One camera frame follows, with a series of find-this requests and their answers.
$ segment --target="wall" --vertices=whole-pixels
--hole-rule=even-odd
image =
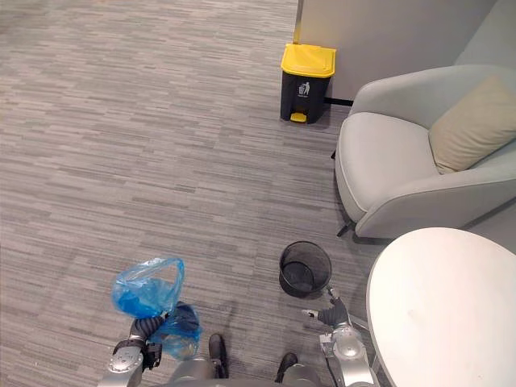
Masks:
[[[499,0],[456,62],[516,69],[516,0]]]
[[[304,0],[300,43],[338,49],[329,97],[453,65],[495,0]]]

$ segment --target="black mesh trash bin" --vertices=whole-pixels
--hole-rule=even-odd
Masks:
[[[281,118],[314,123],[323,114],[324,97],[335,73],[333,48],[287,44],[281,68]]]
[[[281,254],[280,285],[291,296],[317,293],[328,285],[330,277],[330,257],[315,243],[295,242]]]

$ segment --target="plastic bag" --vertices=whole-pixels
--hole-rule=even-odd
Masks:
[[[168,266],[176,266],[173,283],[153,277]],[[136,318],[156,317],[174,309],[185,278],[179,258],[154,258],[121,272],[113,284],[111,300],[122,312]]]
[[[202,328],[194,308],[179,301],[172,314],[150,337],[153,343],[162,343],[163,351],[178,360],[194,357],[199,348]]]

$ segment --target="white table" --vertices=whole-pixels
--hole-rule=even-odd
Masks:
[[[516,256],[496,243],[448,228],[401,236],[374,264],[367,310],[393,387],[516,386]]]

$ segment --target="trash can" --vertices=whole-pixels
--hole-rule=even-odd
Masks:
[[[280,285],[290,296],[303,298],[318,293],[330,277],[330,257],[315,243],[300,240],[281,253]]]
[[[335,73],[333,48],[286,44],[281,60],[281,118],[314,123],[323,114],[324,96]]]

